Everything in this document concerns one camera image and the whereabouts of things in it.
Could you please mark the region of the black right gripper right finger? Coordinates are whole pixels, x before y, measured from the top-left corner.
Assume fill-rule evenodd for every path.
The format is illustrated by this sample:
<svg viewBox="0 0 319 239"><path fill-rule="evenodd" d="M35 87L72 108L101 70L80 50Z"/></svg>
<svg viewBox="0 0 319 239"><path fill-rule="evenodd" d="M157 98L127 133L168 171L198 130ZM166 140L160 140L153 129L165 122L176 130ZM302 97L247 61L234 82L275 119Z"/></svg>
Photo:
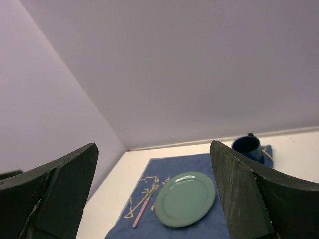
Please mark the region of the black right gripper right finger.
<svg viewBox="0 0 319 239"><path fill-rule="evenodd" d="M219 141L212 169L232 239L317 239L319 185L255 162Z"/></svg>

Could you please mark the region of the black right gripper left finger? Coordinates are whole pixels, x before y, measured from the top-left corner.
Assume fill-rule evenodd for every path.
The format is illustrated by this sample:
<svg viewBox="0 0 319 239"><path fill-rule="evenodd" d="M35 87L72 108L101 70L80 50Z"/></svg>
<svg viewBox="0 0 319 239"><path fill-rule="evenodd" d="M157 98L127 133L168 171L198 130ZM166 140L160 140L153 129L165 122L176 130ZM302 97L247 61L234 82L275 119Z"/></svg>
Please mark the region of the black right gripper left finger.
<svg viewBox="0 0 319 239"><path fill-rule="evenodd" d="M0 237L76 238L98 154L90 143L32 170L1 174Z"/></svg>

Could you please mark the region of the dark blue enamel mug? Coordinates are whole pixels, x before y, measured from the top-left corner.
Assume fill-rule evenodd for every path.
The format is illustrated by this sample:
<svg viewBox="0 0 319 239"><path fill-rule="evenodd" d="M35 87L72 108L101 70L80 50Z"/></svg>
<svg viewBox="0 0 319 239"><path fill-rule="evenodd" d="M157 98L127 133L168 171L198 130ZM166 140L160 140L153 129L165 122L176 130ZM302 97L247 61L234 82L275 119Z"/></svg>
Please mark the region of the dark blue enamel mug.
<svg viewBox="0 0 319 239"><path fill-rule="evenodd" d="M261 164L265 162L260 141L252 133L248 133L247 136L235 140L232 143L232 149L253 161Z"/></svg>

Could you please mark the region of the blue cloth placemat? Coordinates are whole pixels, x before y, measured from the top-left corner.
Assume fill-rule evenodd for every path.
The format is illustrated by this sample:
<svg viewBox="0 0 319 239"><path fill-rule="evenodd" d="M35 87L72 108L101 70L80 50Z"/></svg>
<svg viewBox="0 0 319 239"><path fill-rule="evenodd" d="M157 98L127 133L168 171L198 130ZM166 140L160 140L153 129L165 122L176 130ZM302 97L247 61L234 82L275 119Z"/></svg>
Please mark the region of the blue cloth placemat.
<svg viewBox="0 0 319 239"><path fill-rule="evenodd" d="M134 191L124 206L116 224L106 234L108 239L228 239L230 237L219 198L212 209L199 222L183 227L171 228L161 223L155 214L155 196L152 196L136 228L132 227L136 215L153 185L156 177L163 187L172 177L198 171L214 179L209 154L149 160Z"/></svg>

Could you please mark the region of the green ceramic plate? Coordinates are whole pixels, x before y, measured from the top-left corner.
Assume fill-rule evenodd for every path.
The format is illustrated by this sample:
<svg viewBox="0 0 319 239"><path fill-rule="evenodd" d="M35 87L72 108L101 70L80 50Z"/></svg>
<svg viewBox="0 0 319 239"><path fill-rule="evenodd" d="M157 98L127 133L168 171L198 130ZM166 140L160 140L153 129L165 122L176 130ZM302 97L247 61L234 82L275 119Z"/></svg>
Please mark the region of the green ceramic plate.
<svg viewBox="0 0 319 239"><path fill-rule="evenodd" d="M185 172L171 178L157 194L155 214L172 228L190 226L201 220L216 199L212 179L202 172Z"/></svg>

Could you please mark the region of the pink handled fork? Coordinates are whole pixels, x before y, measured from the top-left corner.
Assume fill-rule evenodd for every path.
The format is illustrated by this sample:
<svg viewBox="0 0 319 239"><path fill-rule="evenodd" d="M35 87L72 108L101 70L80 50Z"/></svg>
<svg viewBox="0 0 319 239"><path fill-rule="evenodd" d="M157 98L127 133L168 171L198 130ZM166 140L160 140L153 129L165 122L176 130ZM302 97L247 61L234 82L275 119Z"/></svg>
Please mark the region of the pink handled fork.
<svg viewBox="0 0 319 239"><path fill-rule="evenodd" d="M155 180L154 180L154 183L153 183L153 185L152 185L152 188L151 188L151 190L148 192L148 195L147 195L147 197L145 198L145 200L144 200L144 202L143 202L143 204L142 204L142 206L141 206L141 208L140 208L140 211L138 212L138 214L137 214L137 216L136 216L136 218L135 218L135 220L134 220L134 222L133 222L133 224L132 224L132 227L133 227L133 228L136 228L136 227L137 227L138 222L139 222L139 220L141 219L142 214L143 214L145 208L147 207L147 204L148 204L148 202L149 202L149 200L150 200L152 194L153 194L153 193L155 192L155 190L159 187L159 184L160 184L160 178L159 178L158 176L156 176L156 177L155 177Z"/></svg>

